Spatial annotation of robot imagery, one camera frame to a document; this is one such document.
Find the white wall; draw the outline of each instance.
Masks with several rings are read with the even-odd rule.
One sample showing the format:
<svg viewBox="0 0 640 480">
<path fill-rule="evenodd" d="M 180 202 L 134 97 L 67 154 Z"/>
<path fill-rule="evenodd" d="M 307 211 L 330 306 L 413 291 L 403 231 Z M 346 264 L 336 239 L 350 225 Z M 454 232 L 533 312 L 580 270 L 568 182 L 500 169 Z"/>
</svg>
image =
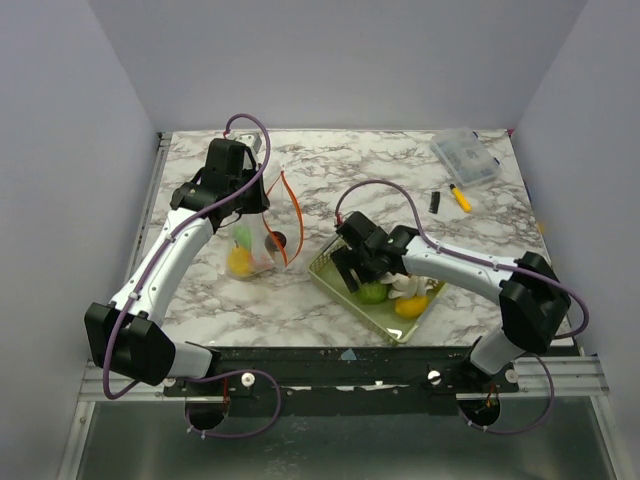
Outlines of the white wall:
<svg viewBox="0 0 640 480">
<path fill-rule="evenodd" d="M 516 128 L 537 217 L 593 321 L 630 452 L 640 452 L 640 3 L 591 0 Z M 634 457 L 640 474 L 640 459 Z"/>
<path fill-rule="evenodd" d="M 156 127 L 513 127 L 584 0 L 90 0 Z"/>
<path fill-rule="evenodd" d="M 0 6 L 0 478 L 54 478 L 157 137 L 85 0 Z"/>
</svg>

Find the yellow tray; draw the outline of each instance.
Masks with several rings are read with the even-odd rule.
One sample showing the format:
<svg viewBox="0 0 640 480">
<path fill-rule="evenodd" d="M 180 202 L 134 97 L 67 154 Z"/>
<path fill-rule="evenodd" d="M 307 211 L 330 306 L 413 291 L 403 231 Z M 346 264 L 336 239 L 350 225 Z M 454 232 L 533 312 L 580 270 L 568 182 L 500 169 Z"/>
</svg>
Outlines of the yellow tray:
<svg viewBox="0 0 640 480">
<path fill-rule="evenodd" d="M 394 311 L 393 300 L 386 300 L 377 305 L 366 305 L 360 302 L 357 295 L 349 292 L 331 261 L 331 253 L 343 245 L 345 245 L 344 241 L 337 235 L 324 244 L 309 265 L 311 281 L 391 345 L 405 343 L 417 330 L 422 319 L 433 309 L 448 285 L 445 282 L 438 282 L 436 288 L 429 291 L 427 294 L 429 306 L 415 320 L 398 316 Z"/>
</svg>

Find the plastic box lid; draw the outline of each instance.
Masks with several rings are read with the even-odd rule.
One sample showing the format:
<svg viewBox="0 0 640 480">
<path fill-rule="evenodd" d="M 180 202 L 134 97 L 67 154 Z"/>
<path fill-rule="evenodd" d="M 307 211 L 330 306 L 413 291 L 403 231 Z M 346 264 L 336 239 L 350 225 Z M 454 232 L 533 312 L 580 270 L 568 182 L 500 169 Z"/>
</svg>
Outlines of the plastic box lid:
<svg viewBox="0 0 640 480">
<path fill-rule="evenodd" d="M 495 178 L 500 164 L 470 128 L 443 130 L 431 139 L 431 150 L 463 186 Z"/>
</svg>

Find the plastic bag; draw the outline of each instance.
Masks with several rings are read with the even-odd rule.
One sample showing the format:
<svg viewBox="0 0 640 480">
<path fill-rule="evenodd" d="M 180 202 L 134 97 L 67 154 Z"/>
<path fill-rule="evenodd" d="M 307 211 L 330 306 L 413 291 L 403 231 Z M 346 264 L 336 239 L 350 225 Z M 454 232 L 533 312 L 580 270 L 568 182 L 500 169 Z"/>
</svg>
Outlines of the plastic bag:
<svg viewBox="0 0 640 480">
<path fill-rule="evenodd" d="M 302 250 L 304 222 L 298 200 L 287 182 L 284 170 L 271 183 L 265 183 L 271 206 L 262 214 L 269 233 L 265 248 L 277 266 L 288 267 Z"/>
<path fill-rule="evenodd" d="M 302 212 L 284 171 L 277 169 L 266 175 L 264 185 L 269 209 L 263 214 L 243 215 L 230 225 L 226 271 L 235 278 L 286 268 L 302 250 Z"/>
</svg>

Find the white marble surface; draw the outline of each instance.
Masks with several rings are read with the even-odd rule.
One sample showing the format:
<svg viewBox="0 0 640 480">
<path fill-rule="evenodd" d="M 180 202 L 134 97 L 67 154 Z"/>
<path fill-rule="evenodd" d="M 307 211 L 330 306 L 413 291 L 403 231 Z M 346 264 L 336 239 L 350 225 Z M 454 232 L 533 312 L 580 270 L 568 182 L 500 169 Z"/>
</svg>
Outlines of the white marble surface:
<svg viewBox="0 0 640 480">
<path fill-rule="evenodd" d="M 231 279 L 224 273 L 227 232 L 221 229 L 188 269 L 169 306 L 164 330 L 176 341 L 203 345 L 384 345 L 377 334 L 318 291 L 307 274 L 311 258 L 334 233 L 333 209 L 340 194 L 365 179 L 384 178 L 409 190 L 434 237 L 495 255 L 518 256 L 531 250 L 546 256 L 509 137 L 504 130 L 479 133 L 502 171 L 497 180 L 465 190 L 473 207 L 465 214 L 449 193 L 449 176 L 429 149 L 433 132 L 271 132 L 272 159 L 285 166 L 304 214 L 300 257 L 284 272 L 251 281 Z M 204 164 L 214 136 L 220 133 L 173 135 L 145 252 L 160 231 L 173 190 Z M 437 215 L 428 213 L 434 189 L 442 194 Z M 354 191 L 343 212 L 355 209 L 385 229 L 412 224 L 404 198 L 384 186 Z M 499 323 L 498 307 L 451 287 L 408 344 L 470 345 Z"/>
</svg>

